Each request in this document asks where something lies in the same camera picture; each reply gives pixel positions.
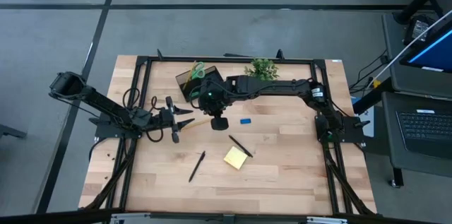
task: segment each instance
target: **wood grain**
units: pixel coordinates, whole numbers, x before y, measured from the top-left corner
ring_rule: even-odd
[[[131,85],[135,60],[136,56],[118,56],[108,92],[108,97],[118,103]],[[170,95],[177,107],[192,109],[184,101],[174,78],[188,71],[191,65],[191,62],[154,61],[145,108],[150,108],[152,96],[157,96],[160,107]],[[206,66],[216,66],[223,78],[243,74],[244,70],[244,64],[207,63]],[[326,61],[326,66],[335,103],[353,115],[342,63]],[[307,65],[278,64],[278,68],[280,80],[310,77]],[[144,136],[138,141],[126,210],[332,214],[323,153],[316,140],[315,114],[299,98],[262,96],[228,107],[224,117],[229,119],[230,127],[226,131],[214,131],[206,122],[182,130],[178,144],[172,142],[169,129],[164,130],[159,143],[152,143]],[[179,121],[189,118],[201,122],[207,116],[199,110],[177,116]],[[241,125],[242,118],[251,118],[251,123]],[[229,134],[254,155],[246,159],[241,170],[223,160],[234,145],[227,137]],[[89,204],[109,179],[114,163],[111,156],[115,155],[117,145],[118,139],[112,138],[93,151],[80,206]],[[351,186],[375,211],[362,153],[351,144],[343,143],[342,148]],[[193,181],[188,183],[203,151],[206,157]],[[337,183],[336,187],[338,198],[342,200],[340,185]],[[119,196],[117,188],[115,206]]]

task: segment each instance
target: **black pen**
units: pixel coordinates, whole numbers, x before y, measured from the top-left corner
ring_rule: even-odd
[[[237,142],[237,140],[235,140],[235,138],[233,138],[231,135],[229,135],[229,138],[232,139],[234,141],[234,143],[236,143],[245,152],[245,154],[247,154],[251,158],[253,157],[253,155],[250,152],[248,152],[248,150],[245,149],[245,147],[243,147],[243,145],[241,145],[239,142]]]
[[[201,157],[199,158],[198,163],[196,163],[196,167],[195,167],[195,169],[193,170],[193,172],[192,172],[191,175],[190,175],[189,182],[192,181],[193,176],[195,176],[195,173],[196,173],[196,171],[197,171],[197,169],[198,169],[198,167],[199,167],[199,164],[201,163],[201,161],[203,161],[203,159],[204,159],[205,156],[206,156],[206,151],[204,151],[203,154],[201,154]]]

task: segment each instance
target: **small blue object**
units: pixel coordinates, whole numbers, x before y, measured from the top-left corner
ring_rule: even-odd
[[[250,124],[251,119],[240,119],[240,124]]]

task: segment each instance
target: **concrete floor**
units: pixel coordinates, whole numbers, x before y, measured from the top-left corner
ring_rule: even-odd
[[[105,0],[0,0],[1,3],[103,4]],[[411,0],[113,0],[113,4],[407,4]],[[450,0],[438,0],[443,9]],[[386,48],[383,12],[270,10],[110,11],[88,83],[106,93],[118,54],[342,59],[348,81]],[[28,132],[0,140],[0,216],[34,211],[68,107],[48,97],[60,71],[81,71],[99,10],[0,10],[0,124]],[[49,211],[76,209],[95,127],[79,112]],[[390,188],[388,158],[368,155],[378,212],[447,223],[452,179],[403,171]],[[134,220],[127,223],[147,223]]]

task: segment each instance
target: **yellow sticky note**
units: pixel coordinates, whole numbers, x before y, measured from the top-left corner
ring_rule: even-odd
[[[231,150],[229,151],[229,153],[227,153],[224,160],[227,163],[229,163],[232,167],[235,167],[239,170],[240,167],[245,162],[246,157],[248,157],[248,155],[246,155],[244,152],[242,152],[241,150],[239,150],[235,146],[233,146],[231,148]]]

